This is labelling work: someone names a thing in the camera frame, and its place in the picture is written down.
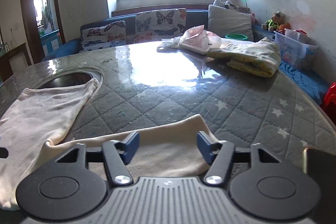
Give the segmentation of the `green plastic bowl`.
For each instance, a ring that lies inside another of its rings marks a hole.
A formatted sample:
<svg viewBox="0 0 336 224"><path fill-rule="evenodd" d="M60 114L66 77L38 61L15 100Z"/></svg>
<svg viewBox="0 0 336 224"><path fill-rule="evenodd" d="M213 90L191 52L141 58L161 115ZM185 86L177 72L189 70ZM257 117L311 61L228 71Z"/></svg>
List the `green plastic bowl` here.
<svg viewBox="0 0 336 224"><path fill-rule="evenodd" d="M248 36L244 35L244 34L226 34L226 36L224 36L226 39L233 39L233 40L240 40L240 41L247 41L248 40Z"/></svg>

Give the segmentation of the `brown door frame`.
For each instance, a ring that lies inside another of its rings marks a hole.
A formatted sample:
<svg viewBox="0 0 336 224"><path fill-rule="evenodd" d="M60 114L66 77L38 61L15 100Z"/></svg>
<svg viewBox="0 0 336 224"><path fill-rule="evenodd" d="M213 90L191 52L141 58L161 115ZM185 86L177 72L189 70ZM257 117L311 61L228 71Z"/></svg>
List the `brown door frame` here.
<svg viewBox="0 0 336 224"><path fill-rule="evenodd" d="M20 0L20 3L29 52L36 64L66 42L58 0Z"/></svg>

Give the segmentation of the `butterfly print pillow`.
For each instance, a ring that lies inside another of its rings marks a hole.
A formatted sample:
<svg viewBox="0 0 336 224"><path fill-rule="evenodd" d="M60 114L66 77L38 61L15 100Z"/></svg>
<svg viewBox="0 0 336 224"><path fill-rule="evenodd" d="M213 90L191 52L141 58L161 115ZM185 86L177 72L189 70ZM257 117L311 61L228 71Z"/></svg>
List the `butterfly print pillow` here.
<svg viewBox="0 0 336 224"><path fill-rule="evenodd" d="M118 20L82 30L79 52L102 50L126 44L126 23Z"/></svg>
<svg viewBox="0 0 336 224"><path fill-rule="evenodd" d="M181 9L151 10L135 15L135 43L160 41L182 36L187 11Z"/></svg>

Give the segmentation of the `pink white folded clothes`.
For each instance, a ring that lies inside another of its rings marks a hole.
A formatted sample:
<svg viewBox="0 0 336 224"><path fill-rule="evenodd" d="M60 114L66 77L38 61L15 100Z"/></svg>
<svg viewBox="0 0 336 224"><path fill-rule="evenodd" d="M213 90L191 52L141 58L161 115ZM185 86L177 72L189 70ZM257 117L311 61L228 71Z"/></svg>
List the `pink white folded clothes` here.
<svg viewBox="0 0 336 224"><path fill-rule="evenodd" d="M217 34L205 30L205 26L191 27L179 38L173 39L173 48L189 50L206 55L210 49L221 47L222 38Z"/></svg>

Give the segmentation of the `red plastic stool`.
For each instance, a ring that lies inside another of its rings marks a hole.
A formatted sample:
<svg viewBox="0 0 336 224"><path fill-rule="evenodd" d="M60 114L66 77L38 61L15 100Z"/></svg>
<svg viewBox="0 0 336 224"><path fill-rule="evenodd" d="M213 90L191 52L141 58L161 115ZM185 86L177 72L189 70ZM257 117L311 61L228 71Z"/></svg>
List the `red plastic stool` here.
<svg viewBox="0 0 336 224"><path fill-rule="evenodd" d="M321 104L322 110L336 124L336 83L332 83Z"/></svg>

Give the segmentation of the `plain grey pillow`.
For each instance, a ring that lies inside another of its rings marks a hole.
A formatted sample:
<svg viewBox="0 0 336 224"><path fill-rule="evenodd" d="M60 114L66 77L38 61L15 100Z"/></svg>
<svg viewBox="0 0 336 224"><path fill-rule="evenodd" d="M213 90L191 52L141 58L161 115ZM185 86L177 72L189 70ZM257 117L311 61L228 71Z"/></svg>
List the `plain grey pillow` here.
<svg viewBox="0 0 336 224"><path fill-rule="evenodd" d="M207 29L221 38L228 34L243 34L248 41L253 41L250 16L224 7L209 5Z"/></svg>

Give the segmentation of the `black round induction cooktop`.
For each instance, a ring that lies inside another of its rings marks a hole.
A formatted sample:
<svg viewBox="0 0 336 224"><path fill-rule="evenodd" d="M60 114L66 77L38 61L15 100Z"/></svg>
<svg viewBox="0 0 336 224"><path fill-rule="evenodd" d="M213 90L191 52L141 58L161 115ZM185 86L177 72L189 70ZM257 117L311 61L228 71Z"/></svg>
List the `black round induction cooktop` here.
<svg viewBox="0 0 336 224"><path fill-rule="evenodd" d="M98 82L102 80L102 74L97 71L69 72L59 76L53 76L50 80L45 80L38 84L36 89L64 88L69 86L83 85L91 79Z"/></svg>

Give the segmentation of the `grey quilted star table cover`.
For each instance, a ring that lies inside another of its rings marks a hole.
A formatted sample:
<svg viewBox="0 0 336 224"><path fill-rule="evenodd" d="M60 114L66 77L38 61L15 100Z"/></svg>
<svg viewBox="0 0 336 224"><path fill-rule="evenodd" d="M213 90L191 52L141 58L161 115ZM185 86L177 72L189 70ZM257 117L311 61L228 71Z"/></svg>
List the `grey quilted star table cover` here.
<svg viewBox="0 0 336 224"><path fill-rule="evenodd" d="M335 153L335 126L284 73L264 79L186 51L158 52L158 43L61 57L26 68L1 85L1 112L24 88L69 72L100 77L66 140L173 123L200 114L210 131L239 147L263 143L302 165L314 147Z"/></svg>

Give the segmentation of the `black phone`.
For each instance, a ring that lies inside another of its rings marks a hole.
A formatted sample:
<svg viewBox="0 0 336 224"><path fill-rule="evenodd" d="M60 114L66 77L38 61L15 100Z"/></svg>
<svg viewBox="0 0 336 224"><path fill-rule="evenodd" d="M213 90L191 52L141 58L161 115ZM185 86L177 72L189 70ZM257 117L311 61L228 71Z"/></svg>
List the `black phone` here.
<svg viewBox="0 0 336 224"><path fill-rule="evenodd" d="M303 151L303 171L321 189L335 191L335 155L306 147Z"/></svg>

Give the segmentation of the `white grey plush toy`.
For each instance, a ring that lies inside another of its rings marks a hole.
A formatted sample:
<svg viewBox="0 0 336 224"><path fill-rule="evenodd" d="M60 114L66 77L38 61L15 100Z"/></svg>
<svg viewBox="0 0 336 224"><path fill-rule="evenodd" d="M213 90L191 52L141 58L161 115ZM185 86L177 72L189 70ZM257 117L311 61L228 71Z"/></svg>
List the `white grey plush toy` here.
<svg viewBox="0 0 336 224"><path fill-rule="evenodd" d="M234 5L231 1L227 0L227 1L222 1L222 0L214 0L213 5L215 6L219 6L219 7L223 7L225 9L229 9L229 10L234 10L234 11L238 11L239 7Z"/></svg>

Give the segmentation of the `orange plush toy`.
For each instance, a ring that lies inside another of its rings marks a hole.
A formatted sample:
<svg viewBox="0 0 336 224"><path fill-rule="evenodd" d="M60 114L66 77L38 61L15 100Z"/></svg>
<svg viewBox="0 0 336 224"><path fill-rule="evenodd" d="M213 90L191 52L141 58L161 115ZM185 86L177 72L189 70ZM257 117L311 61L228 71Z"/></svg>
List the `orange plush toy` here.
<svg viewBox="0 0 336 224"><path fill-rule="evenodd" d="M289 23L286 24L280 24L278 28L276 29L277 32L284 33L286 29L291 29L291 25Z"/></svg>

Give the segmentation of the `teddy bear in green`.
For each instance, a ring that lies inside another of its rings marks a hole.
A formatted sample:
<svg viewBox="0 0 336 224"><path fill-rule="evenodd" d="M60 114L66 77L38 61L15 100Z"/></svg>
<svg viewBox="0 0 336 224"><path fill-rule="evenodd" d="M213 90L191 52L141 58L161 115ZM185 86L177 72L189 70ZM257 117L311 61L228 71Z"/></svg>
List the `teddy bear in green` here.
<svg viewBox="0 0 336 224"><path fill-rule="evenodd" d="M264 31L274 32L275 30L278 29L283 19L284 14L281 11L277 11L272 15L272 17L269 20L267 20L264 24L261 25L261 28Z"/></svg>

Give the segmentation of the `middle butterfly print pillow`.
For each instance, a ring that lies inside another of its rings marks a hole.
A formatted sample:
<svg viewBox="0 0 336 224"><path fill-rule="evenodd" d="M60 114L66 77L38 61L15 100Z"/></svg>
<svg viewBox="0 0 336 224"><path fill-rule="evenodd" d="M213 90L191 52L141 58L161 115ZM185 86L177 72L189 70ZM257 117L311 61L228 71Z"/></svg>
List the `middle butterfly print pillow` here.
<svg viewBox="0 0 336 224"><path fill-rule="evenodd" d="M151 10L135 15L135 43L160 41L182 36L187 11L181 9Z"/></svg>

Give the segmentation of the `clear plastic storage box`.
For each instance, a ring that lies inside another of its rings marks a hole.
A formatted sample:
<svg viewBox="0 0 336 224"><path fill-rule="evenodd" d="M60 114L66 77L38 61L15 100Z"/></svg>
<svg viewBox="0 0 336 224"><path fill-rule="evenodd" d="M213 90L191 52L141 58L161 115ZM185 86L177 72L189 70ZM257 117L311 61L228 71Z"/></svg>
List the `clear plastic storage box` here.
<svg viewBox="0 0 336 224"><path fill-rule="evenodd" d="M274 33L274 40L280 47L280 55L283 61L295 69L309 70L318 46L310 37L297 30L285 29L285 33Z"/></svg>

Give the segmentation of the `left butterfly print pillow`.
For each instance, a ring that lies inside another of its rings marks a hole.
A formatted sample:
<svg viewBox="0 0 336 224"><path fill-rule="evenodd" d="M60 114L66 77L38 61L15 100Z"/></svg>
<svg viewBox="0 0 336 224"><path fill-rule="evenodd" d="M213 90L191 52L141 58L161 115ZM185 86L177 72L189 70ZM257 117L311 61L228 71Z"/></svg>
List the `left butterfly print pillow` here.
<svg viewBox="0 0 336 224"><path fill-rule="evenodd" d="M118 20L82 30L79 52L102 50L126 44L126 23Z"/></svg>

